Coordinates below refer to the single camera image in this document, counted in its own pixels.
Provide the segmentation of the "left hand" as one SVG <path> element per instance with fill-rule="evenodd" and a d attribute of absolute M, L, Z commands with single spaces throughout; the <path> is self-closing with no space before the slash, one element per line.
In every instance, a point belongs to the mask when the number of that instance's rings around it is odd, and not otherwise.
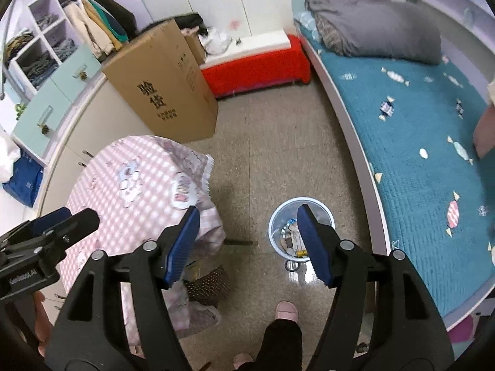
<path fill-rule="evenodd" d="M 45 356 L 46 347 L 49 343 L 53 325 L 50 323 L 43 302 L 45 296 L 42 292 L 33 294 L 34 310 L 35 310 L 35 336 L 39 339 L 38 350 L 42 357 Z"/>

